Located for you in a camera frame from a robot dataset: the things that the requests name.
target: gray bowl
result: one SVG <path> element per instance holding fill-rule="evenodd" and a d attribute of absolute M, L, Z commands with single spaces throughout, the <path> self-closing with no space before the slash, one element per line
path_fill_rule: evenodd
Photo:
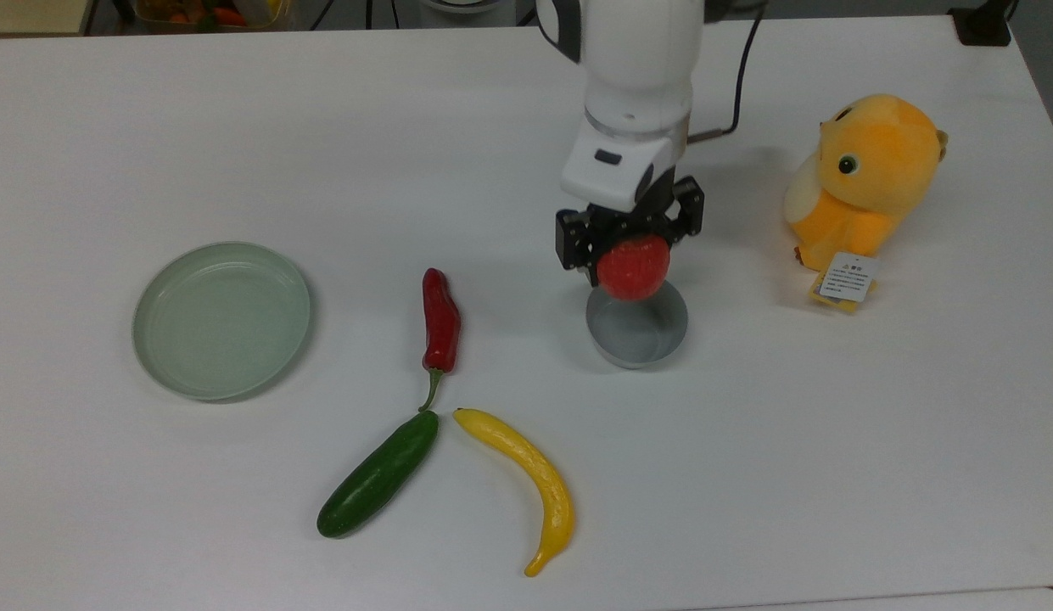
<path fill-rule="evenodd" d="M 588 298 L 588 329 L 605 359 L 635 370 L 676 351 L 689 330 L 689 309 L 669 281 L 641 301 L 613 299 L 597 287 Z"/>

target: cucumber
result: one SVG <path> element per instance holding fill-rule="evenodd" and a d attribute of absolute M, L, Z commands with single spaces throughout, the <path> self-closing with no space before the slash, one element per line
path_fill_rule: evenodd
<path fill-rule="evenodd" d="M 438 415 L 425 411 L 391 433 L 325 500 L 317 519 L 321 536 L 347 537 L 391 502 L 429 456 L 438 432 Z"/>

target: yellow banana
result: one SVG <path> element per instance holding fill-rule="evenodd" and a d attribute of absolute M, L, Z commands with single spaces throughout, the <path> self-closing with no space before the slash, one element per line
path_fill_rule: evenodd
<path fill-rule="evenodd" d="M 480 410 L 459 409 L 455 410 L 455 420 L 477 440 L 515 460 L 518 467 L 530 474 L 538 492 L 541 492 L 541 506 L 544 510 L 541 543 L 534 560 L 523 571 L 528 577 L 537 575 L 554 556 L 564 552 L 575 531 L 575 507 L 564 479 L 540 450 L 500 418 Z"/>

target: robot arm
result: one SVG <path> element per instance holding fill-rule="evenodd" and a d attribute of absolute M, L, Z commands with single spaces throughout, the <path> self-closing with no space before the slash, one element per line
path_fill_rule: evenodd
<path fill-rule="evenodd" d="M 670 247 L 700 232 L 703 193 L 675 181 L 689 141 L 692 73 L 706 20 L 729 0 L 538 0 L 541 33 L 588 74 L 583 119 L 561 188 L 588 202 L 557 213 L 557 255 L 588 272 L 624 239 Z M 673 205 L 677 214 L 667 214 Z"/>
<path fill-rule="evenodd" d="M 631 212 L 684 153 L 703 0 L 541 0 L 541 32 L 588 73 L 561 186 Z"/>

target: stuffed animal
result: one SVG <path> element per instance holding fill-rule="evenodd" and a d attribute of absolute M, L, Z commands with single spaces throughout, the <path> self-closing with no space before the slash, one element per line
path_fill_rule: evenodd
<path fill-rule="evenodd" d="M 820 124 L 820 144 L 782 203 L 797 259 L 823 270 L 837 252 L 876 256 L 926 196 L 949 136 L 888 94 L 857 100 Z"/>

